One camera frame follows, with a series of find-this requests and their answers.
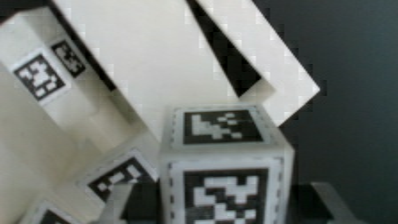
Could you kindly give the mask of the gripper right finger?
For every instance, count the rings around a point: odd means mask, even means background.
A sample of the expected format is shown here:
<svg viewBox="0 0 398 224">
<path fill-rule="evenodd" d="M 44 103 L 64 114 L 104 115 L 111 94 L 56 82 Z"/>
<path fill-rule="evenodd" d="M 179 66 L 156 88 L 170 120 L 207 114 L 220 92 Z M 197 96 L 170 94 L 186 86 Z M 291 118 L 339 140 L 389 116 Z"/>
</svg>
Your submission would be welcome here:
<svg viewBox="0 0 398 224">
<path fill-rule="evenodd" d="M 355 217 L 326 182 L 298 184 L 291 188 L 291 224 L 367 224 Z"/>
</svg>

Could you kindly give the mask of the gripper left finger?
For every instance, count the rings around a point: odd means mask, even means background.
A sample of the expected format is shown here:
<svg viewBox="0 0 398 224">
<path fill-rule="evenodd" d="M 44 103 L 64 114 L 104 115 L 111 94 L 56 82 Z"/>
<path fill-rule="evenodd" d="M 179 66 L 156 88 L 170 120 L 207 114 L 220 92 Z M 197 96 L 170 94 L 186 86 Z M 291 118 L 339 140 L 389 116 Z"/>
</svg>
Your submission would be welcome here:
<svg viewBox="0 0 398 224">
<path fill-rule="evenodd" d="M 158 184 L 117 184 L 90 224 L 159 224 Z"/>
</svg>

